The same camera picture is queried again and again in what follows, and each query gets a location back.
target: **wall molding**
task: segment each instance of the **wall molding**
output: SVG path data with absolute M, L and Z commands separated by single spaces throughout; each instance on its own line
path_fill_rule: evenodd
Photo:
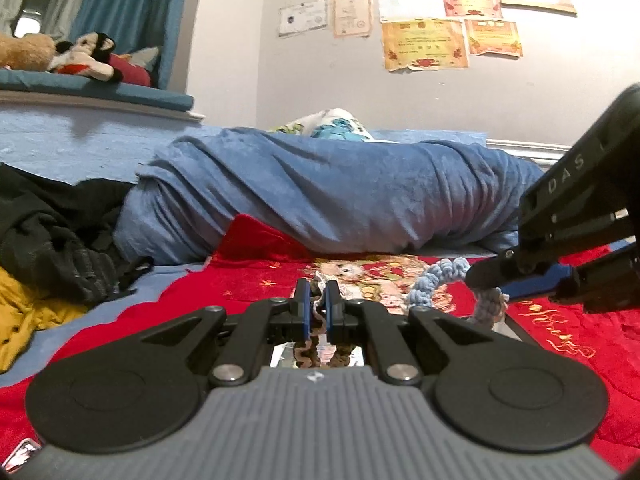
M 543 170 L 551 168 L 569 151 L 570 146 L 562 144 L 545 144 L 543 142 L 523 142 L 520 140 L 487 139 L 486 146 L 504 150 L 510 155 L 533 160 Z

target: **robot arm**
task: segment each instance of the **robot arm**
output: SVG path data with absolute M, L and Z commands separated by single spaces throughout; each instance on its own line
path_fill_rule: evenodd
M 520 200 L 520 243 L 474 264 L 466 284 L 481 290 L 545 276 L 558 258 L 640 234 L 640 85 L 626 89 Z M 587 312 L 640 305 L 636 244 L 572 269 L 531 291 Z

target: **pillow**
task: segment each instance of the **pillow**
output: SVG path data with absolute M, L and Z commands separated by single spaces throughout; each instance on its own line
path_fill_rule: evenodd
M 151 72 L 154 69 L 154 65 L 156 61 L 158 61 L 158 57 L 160 56 L 160 47 L 159 46 L 149 46 L 146 48 L 141 48 L 135 52 L 129 54 L 128 61 L 132 65 L 141 66 L 146 68 Z
M 272 131 L 315 139 L 373 140 L 360 121 L 342 108 L 323 110 L 274 128 Z

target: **black circular pad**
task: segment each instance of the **black circular pad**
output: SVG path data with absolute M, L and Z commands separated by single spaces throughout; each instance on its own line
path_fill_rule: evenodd
M 200 387 L 172 349 L 96 348 L 39 373 L 26 409 L 46 442 L 78 453 L 146 446 L 178 430 L 200 405 Z
M 472 439 L 513 452 L 554 452 L 588 442 L 607 391 L 582 364 L 551 352 L 502 345 L 460 348 L 439 375 L 440 413 Z

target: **gray gripper base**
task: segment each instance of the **gray gripper base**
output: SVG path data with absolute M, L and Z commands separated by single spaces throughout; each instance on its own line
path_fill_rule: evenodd
M 609 480 L 616 473 L 588 446 L 538 455 L 484 448 L 446 426 L 420 391 L 384 384 L 363 367 L 264 368 L 245 386 L 213 390 L 196 417 L 156 444 L 101 456 L 45 446 L 13 476 L 17 480 Z

